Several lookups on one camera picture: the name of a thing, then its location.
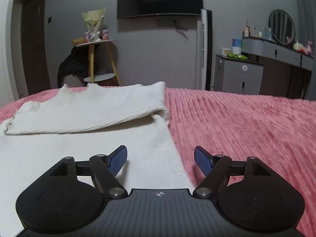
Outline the blue white tissue pack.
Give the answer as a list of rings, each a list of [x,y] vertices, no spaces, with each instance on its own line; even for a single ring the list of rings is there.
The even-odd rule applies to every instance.
[[[242,39],[232,39],[231,51],[234,55],[242,54]]]

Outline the dark wooden door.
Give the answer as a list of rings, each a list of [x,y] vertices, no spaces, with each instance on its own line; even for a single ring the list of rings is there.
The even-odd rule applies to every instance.
[[[45,0],[26,0],[21,12],[21,52],[29,95],[51,88],[44,40]]]

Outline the white tower fan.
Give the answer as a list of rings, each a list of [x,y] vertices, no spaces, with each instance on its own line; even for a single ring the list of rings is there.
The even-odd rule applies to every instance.
[[[201,9],[197,21],[195,89],[211,90],[213,62],[213,14]]]

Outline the grey vanity desk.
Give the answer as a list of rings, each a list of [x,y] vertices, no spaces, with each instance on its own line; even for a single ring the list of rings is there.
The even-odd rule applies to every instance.
[[[242,54],[263,65],[261,95],[307,98],[312,57],[259,38],[243,38]]]

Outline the grey small cabinet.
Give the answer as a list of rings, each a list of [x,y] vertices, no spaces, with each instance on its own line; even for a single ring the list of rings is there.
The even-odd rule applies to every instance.
[[[259,95],[263,65],[217,55],[214,72],[215,91]]]

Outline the white knit sweater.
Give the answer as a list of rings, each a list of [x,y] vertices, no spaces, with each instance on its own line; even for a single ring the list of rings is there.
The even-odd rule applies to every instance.
[[[127,189],[194,189],[169,131],[166,85],[64,86],[50,100],[25,102],[1,124],[1,236],[23,230],[18,196],[62,158],[78,161],[127,147],[118,175]]]

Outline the yellow legged side table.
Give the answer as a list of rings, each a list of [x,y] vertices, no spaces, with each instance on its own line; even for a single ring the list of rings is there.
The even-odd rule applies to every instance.
[[[100,85],[121,86],[121,80],[117,72],[115,55],[117,53],[116,40],[101,40],[93,42],[76,43],[76,48],[88,48],[88,76],[84,78],[86,83]]]

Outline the round vanity mirror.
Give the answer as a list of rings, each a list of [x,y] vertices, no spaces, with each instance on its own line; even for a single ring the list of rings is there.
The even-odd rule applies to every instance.
[[[284,10],[274,10],[269,16],[269,27],[274,40],[285,46],[293,44],[296,36],[295,24]]]

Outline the white wardrobe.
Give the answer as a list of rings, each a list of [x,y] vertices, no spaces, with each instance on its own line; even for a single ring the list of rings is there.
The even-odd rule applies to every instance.
[[[11,49],[11,20],[14,0],[1,0],[1,45],[0,45],[0,74],[1,108],[18,98],[16,81],[14,77]]]

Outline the paper wrapped flower bouquet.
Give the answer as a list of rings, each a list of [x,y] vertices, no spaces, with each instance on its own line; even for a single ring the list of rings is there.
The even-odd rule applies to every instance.
[[[107,8],[102,8],[99,10],[81,13],[89,33],[90,42],[96,42],[101,40],[101,28],[103,26],[106,10]]]

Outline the pink ribbed bed blanket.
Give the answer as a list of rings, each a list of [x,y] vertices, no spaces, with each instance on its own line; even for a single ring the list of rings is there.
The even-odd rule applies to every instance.
[[[299,230],[315,236],[315,102],[262,95],[166,89],[169,131],[194,188],[203,175],[193,151],[234,160],[255,156],[305,199]]]

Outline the black garment on chair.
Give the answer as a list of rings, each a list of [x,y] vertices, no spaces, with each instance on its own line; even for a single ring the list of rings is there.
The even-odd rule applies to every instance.
[[[73,47],[71,53],[60,64],[57,74],[57,87],[61,88],[62,80],[68,75],[87,77],[89,70],[88,46]]]

